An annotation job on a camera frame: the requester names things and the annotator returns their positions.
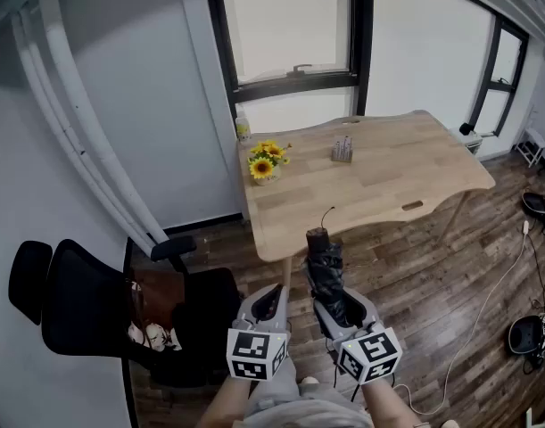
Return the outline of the narrow black window frame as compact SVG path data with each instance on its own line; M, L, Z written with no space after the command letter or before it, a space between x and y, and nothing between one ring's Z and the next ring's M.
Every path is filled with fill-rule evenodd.
M500 136L522 76L529 36L508 18L494 14L482 78L470 113L480 137Z

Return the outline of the person's right forearm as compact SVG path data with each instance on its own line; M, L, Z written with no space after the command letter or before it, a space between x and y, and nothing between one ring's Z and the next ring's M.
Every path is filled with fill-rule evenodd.
M361 386L375 428L417 428L423 423L385 379Z

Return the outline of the brown bag with floral cloth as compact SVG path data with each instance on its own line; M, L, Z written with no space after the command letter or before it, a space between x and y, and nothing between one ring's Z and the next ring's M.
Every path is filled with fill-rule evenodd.
M182 350L173 326L173 312L185 303L184 275L166 270L131 269L126 293L129 339L159 352Z

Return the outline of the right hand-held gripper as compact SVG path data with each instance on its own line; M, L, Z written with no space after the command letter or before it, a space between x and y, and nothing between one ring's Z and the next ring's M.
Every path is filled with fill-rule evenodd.
M345 289L345 318L350 326L340 326L324 305L314 301L314 313L322 334L330 340L342 340L357 331L357 327L372 325L370 332L360 331L336 347L337 367L357 384L371 383L391 375L401 357L402 348L391 327L384 327L374 303L351 288Z

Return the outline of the black round case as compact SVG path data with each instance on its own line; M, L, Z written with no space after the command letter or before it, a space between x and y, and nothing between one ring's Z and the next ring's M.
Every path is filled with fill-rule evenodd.
M541 222L545 231L545 196L533 192L524 192L522 194L522 206L528 216Z
M524 356L526 375L539 369L545 360L545 314L518 318L508 329L507 347Z

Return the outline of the light wooden table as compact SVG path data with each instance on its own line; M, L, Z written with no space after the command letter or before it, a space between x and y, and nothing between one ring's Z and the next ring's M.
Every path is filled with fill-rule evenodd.
M336 136L352 138L351 163L331 160ZM248 169L250 149L272 139L290 143L281 177L258 186ZM256 251L281 262L291 282L292 258L307 247L306 232L323 215L331 235L382 222L409 222L450 197L467 198L495 181L481 162L427 111L390 117L355 116L282 133L254 134L237 144Z

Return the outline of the white bottle with yellow label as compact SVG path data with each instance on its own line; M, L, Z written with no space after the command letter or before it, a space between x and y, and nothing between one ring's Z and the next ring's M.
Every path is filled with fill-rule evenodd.
M236 112L235 129L239 141L247 141L251 138L250 123L242 110Z

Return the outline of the person's grey clothing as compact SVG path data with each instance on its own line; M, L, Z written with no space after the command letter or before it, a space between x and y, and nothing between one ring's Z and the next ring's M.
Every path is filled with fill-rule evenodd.
M366 409L324 383L297 383L287 358L272 380L258 383L235 428L374 428Z

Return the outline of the black office chair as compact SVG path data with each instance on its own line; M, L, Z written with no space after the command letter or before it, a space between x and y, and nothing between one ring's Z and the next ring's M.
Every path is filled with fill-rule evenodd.
M191 236L153 247L154 262L168 260L185 278L185 303L173 312L180 351L151 350L128 337L130 316L126 279L78 243L56 248L23 242L9 277L11 304L41 328L47 348L65 356L131 360L154 381L178 388L220 384L228 374L227 330L240 308L231 271L225 267L191 273L182 257L195 251Z

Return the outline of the low white cabinet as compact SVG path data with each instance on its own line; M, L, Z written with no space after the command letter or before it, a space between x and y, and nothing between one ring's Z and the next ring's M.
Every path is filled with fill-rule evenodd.
M468 132L467 135L463 135L458 128L450 128L450 133L458 139L474 156L477 155L482 142L483 137L477 134L474 130Z

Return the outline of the thick white pipe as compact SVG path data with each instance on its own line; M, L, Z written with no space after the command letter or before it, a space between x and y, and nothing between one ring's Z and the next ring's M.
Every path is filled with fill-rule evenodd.
M55 68L62 80L70 105L76 113L95 154L126 203L135 212L136 217L145 226L146 231L151 234L155 242L163 243L168 241L168 236L145 205L103 132L74 61L63 26L59 0L39 0L39 8Z

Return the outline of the black umbrella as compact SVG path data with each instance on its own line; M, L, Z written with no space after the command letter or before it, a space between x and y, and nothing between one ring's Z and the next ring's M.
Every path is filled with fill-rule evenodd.
M349 322L344 300L342 248L339 243L330 240L324 227L324 219L333 209L331 207L323 215L319 227L306 232L306 270L312 296L324 306L339 326L347 327L352 326L352 323Z

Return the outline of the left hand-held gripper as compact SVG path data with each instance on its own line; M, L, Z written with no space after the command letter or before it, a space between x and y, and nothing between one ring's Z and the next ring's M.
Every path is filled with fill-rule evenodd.
M288 357L289 289L270 284L246 297L227 333L229 373L245 380L271 380Z

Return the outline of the sunflower bouquet in white pot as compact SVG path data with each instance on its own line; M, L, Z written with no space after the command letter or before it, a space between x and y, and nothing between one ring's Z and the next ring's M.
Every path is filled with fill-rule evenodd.
M281 177L281 167L290 163L286 155L293 146L280 146L275 140L259 141L250 149L248 169L257 185L269 185Z

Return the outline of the white step stool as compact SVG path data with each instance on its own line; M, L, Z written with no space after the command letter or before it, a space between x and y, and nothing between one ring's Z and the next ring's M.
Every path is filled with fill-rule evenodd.
M545 149L545 140L534 128L526 128L520 136L516 149L531 168L539 163Z

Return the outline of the person's left forearm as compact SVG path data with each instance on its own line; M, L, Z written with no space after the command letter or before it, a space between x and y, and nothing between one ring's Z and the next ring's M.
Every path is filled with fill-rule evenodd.
M244 419L252 382L229 376L206 408L195 428L233 428Z

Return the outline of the thin white pipe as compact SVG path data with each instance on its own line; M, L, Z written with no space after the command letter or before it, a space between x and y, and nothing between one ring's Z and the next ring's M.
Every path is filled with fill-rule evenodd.
M99 170L89 158L85 148L71 127L68 118L63 117L60 119L56 114L52 100L48 98L46 93L47 87L43 85L43 81L37 74L37 68L27 44L21 18L18 14L12 16L12 32L22 68L26 74L32 94L59 145L95 198L102 204L126 235L138 245L142 252L146 256L150 256L153 249L153 241L146 233L140 233L136 229L136 222L129 216L127 210L117 199L113 190L107 185Z

